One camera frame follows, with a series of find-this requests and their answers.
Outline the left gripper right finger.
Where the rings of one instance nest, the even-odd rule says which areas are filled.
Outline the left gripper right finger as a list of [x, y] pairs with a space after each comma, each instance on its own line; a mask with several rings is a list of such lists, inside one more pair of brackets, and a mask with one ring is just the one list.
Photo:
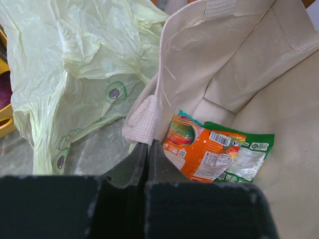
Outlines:
[[164, 183], [191, 181], [166, 157], [159, 140], [154, 140], [147, 158], [148, 180]]

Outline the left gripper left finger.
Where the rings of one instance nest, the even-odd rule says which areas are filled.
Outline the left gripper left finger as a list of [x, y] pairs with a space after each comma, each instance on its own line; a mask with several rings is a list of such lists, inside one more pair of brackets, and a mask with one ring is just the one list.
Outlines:
[[139, 181], [148, 155], [148, 145], [137, 143], [133, 151], [102, 176], [115, 187], [128, 187]]

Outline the orange snack packet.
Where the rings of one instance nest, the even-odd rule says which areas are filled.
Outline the orange snack packet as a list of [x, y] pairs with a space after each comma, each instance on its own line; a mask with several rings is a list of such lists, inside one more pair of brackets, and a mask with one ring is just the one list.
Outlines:
[[188, 179], [213, 182], [229, 168], [245, 140], [242, 134], [209, 130], [174, 115], [162, 148]]

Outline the teal snack packet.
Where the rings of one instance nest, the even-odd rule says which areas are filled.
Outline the teal snack packet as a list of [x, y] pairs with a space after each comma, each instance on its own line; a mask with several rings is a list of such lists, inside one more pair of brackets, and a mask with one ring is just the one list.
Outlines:
[[185, 113], [185, 112], [182, 111], [182, 110], [179, 111], [178, 116], [187, 117], [187, 118], [189, 118], [189, 119], [192, 118], [189, 114]]

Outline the green snack packet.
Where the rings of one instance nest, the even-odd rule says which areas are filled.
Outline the green snack packet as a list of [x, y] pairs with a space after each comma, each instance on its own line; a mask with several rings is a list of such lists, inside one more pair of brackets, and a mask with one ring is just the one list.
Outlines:
[[227, 131], [246, 136], [235, 160], [217, 179], [217, 182], [252, 183], [268, 153], [274, 146], [274, 134], [246, 133], [207, 121], [204, 127], [209, 130]]

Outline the light green plastic bag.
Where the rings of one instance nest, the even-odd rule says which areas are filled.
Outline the light green plastic bag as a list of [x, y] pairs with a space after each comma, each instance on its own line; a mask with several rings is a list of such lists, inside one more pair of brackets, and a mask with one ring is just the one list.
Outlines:
[[159, 65], [168, 15], [149, 0], [3, 0], [14, 124], [35, 175], [61, 175], [73, 142], [128, 115]]

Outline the beige canvas tote bag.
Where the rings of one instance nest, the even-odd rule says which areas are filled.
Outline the beige canvas tote bag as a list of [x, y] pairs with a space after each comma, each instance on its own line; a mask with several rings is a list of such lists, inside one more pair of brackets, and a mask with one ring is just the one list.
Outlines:
[[197, 0], [160, 38], [159, 70], [125, 121], [129, 141], [163, 139], [183, 110], [275, 145], [255, 184], [282, 239], [319, 236], [319, 30], [300, 0]]

